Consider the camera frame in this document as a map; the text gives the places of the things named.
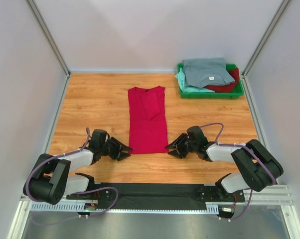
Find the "bright red t shirt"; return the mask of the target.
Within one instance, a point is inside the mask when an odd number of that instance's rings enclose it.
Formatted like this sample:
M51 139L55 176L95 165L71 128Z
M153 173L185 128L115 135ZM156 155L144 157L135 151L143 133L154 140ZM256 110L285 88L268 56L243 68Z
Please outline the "bright red t shirt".
M128 90L130 154L167 153L165 88L133 87Z

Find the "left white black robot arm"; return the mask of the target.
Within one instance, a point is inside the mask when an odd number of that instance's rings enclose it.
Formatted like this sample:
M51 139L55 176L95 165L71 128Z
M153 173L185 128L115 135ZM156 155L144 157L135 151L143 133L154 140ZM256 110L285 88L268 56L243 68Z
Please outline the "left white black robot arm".
M102 157L108 156L121 161L130 157L132 148L111 137L105 130L95 129L90 133L86 128L87 138L78 149L60 155L41 154L23 187L23 194L35 202L57 204L62 197L79 194L84 200L95 195L93 177L69 173L91 166Z

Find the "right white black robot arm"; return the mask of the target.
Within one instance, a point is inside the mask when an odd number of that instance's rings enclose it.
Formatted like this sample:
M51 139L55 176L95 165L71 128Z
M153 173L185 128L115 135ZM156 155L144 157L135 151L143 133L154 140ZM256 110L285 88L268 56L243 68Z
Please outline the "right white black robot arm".
M221 201L228 200L234 192L251 189L262 191L275 185L277 179L284 173L281 164L257 139L246 143L220 143L218 138L224 125L214 141L209 141L204 135L204 126L192 126L176 140L166 146L168 154L183 159L189 153L195 153L200 159L208 162L234 163L237 173L229 173L216 183L215 195Z

